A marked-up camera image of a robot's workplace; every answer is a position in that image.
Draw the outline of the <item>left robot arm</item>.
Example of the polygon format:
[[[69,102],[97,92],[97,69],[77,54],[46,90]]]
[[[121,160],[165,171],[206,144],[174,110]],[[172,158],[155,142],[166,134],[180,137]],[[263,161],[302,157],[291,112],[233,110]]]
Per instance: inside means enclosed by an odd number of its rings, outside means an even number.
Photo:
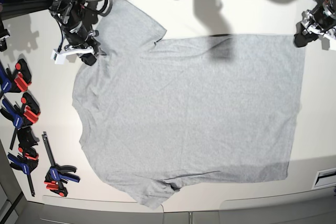
[[[314,9],[302,13],[293,42],[296,47],[302,48],[319,37],[327,39],[329,49],[335,50],[335,0],[323,0]]]

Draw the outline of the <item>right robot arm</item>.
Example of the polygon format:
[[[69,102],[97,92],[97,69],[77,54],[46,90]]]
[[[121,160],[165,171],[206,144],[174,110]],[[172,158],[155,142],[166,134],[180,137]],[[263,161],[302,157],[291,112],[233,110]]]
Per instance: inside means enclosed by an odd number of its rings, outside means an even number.
[[[96,40],[99,32],[91,25],[86,25],[84,18],[87,14],[101,15],[108,6],[104,0],[100,10],[87,6],[86,0],[54,0],[49,8],[51,16],[56,20],[61,41],[58,48],[51,53],[55,64],[65,63],[68,56],[78,56],[83,63],[92,66],[100,55],[100,43]]]

